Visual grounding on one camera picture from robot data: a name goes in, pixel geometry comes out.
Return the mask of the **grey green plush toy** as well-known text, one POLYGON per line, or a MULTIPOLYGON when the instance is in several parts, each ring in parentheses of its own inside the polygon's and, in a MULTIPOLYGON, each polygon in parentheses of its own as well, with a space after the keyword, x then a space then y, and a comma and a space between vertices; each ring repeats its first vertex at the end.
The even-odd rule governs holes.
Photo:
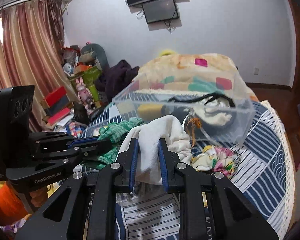
POLYGON ((98 66, 103 72, 110 68, 106 52, 101 45, 96 43, 86 44, 81 49, 79 62, 98 66))

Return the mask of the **blue patterned table cloth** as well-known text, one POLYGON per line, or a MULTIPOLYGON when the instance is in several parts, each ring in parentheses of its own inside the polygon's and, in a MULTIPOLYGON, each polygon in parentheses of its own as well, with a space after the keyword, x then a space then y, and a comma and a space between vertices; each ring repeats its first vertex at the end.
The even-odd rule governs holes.
MULTIPOLYGON (((193 141, 190 165, 200 172, 222 172, 283 239, 294 205, 294 167, 285 128, 271 105, 253 102, 255 116, 242 146, 193 141)), ((178 239, 177 197, 162 188, 138 182, 132 197, 116 210, 117 239, 178 239)))

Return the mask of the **striped brown curtain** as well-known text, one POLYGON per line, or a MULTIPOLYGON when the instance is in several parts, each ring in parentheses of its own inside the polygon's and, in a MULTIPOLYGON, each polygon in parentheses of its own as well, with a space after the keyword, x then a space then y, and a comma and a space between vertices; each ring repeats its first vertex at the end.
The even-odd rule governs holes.
POLYGON ((64 47, 62 0, 32 0, 0 11, 0 89, 33 85, 30 129, 41 131, 45 112, 41 101, 64 87, 77 96, 62 68, 64 47))

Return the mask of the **red box stack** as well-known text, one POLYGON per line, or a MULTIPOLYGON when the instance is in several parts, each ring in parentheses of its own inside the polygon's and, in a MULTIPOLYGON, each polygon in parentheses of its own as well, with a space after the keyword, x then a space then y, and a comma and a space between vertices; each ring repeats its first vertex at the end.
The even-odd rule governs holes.
POLYGON ((49 93, 40 102, 46 116, 43 122, 49 123, 49 119, 66 107, 70 106, 70 100, 67 96, 66 89, 62 86, 49 93))

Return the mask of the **beige patchwork fleece blanket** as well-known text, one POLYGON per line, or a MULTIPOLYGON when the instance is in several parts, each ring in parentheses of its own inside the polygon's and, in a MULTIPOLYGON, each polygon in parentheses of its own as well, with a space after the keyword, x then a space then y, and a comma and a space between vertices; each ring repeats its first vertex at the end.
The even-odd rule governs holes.
POLYGON ((169 53, 144 64, 133 81, 146 78, 151 89, 187 90, 205 92, 207 88, 221 92, 233 92, 258 101, 255 93, 241 78, 233 60, 217 53, 177 54, 169 53))

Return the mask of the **green storage box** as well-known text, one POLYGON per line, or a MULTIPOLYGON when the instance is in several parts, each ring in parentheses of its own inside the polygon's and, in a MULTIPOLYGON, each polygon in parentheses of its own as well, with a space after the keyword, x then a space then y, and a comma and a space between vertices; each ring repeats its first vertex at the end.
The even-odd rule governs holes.
POLYGON ((94 66, 84 72, 79 72, 76 75, 68 77, 68 79, 70 80, 71 85, 74 88, 74 91, 77 93, 76 80, 82 78, 83 83, 90 90, 94 100, 99 101, 100 100, 99 93, 94 85, 94 81, 97 80, 101 74, 102 74, 102 72, 96 66, 94 66))

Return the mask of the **white cloth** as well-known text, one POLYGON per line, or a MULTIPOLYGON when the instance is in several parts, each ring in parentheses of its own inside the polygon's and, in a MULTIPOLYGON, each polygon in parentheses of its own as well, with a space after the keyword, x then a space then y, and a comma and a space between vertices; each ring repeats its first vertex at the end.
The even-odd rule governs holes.
POLYGON ((178 154, 181 162, 187 165, 191 162, 190 137, 175 116, 166 115, 148 124, 132 128, 124 139, 119 153, 128 150, 132 138, 138 140, 140 148, 135 175, 136 181, 162 185, 159 164, 159 139, 161 138, 166 140, 169 151, 178 154))

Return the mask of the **yellow curved cushion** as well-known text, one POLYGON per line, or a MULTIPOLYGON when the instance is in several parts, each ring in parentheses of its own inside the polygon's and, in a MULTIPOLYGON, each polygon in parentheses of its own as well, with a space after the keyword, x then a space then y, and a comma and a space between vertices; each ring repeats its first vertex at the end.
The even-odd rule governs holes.
POLYGON ((174 55, 174 54, 177 54, 177 52, 174 50, 165 49, 159 53, 159 57, 170 56, 170 55, 174 55))

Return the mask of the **dark purple clothes pile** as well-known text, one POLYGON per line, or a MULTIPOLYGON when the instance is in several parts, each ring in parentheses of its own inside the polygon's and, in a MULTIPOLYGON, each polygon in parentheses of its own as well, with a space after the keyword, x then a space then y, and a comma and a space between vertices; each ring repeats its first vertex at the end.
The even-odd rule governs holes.
POLYGON ((139 66, 132 67, 126 60, 121 60, 110 67, 94 81, 99 93, 105 96, 108 103, 138 75, 139 66))

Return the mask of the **clear plastic storage box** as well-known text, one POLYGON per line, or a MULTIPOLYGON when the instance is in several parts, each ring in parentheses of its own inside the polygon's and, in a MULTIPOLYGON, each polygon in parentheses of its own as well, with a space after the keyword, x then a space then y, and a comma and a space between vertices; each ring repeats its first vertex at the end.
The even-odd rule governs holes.
POLYGON ((240 75, 213 70, 141 73, 112 102, 145 123, 173 115, 192 139, 211 144, 242 144, 255 115, 240 75))

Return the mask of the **pink rabbit figurine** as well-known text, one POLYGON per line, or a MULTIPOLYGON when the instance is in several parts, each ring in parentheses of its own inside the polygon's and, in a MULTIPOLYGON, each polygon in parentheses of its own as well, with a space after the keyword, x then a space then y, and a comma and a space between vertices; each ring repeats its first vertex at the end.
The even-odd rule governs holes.
POLYGON ((81 101, 81 103, 83 105, 88 107, 86 100, 87 100, 87 98, 93 98, 93 97, 92 97, 90 90, 86 87, 82 77, 79 77, 78 79, 76 79, 76 89, 77 89, 77 96, 78 96, 79 100, 81 101))

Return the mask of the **floral fabric piece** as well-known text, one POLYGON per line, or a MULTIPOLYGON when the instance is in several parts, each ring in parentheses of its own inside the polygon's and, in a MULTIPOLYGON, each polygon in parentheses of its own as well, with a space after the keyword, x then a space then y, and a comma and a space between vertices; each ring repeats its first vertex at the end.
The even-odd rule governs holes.
POLYGON ((241 154, 228 148, 207 145, 202 153, 192 158, 190 164, 197 172, 212 174, 222 172, 230 178, 239 167, 241 154))

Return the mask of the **green knitted glove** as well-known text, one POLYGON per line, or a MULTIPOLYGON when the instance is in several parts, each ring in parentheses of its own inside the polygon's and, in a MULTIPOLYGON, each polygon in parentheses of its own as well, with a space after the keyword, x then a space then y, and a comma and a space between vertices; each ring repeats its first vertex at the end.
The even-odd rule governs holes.
POLYGON ((93 136, 99 136, 98 140, 106 139, 107 141, 110 141, 110 149, 106 150, 105 153, 99 154, 99 156, 93 157, 92 161, 83 161, 82 166, 84 169, 91 168, 101 170, 113 163, 117 158, 121 144, 128 132, 141 124, 143 124, 141 118, 131 117, 129 120, 111 122, 106 126, 95 128, 93 136))

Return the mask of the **small wall monitor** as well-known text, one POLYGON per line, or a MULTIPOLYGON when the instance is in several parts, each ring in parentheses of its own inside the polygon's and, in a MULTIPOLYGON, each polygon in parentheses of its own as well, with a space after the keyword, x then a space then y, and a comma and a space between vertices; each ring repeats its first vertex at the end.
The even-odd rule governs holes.
POLYGON ((147 24, 179 18, 175 0, 155 0, 144 3, 142 9, 147 24))

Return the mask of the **black cylinder flashlight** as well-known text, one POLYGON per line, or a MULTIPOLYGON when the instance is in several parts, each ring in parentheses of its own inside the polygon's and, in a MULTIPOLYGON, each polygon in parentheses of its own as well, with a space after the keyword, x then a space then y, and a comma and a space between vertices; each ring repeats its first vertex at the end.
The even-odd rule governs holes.
POLYGON ((96 108, 96 104, 95 104, 93 98, 87 98, 86 103, 87 103, 88 109, 94 110, 96 108))

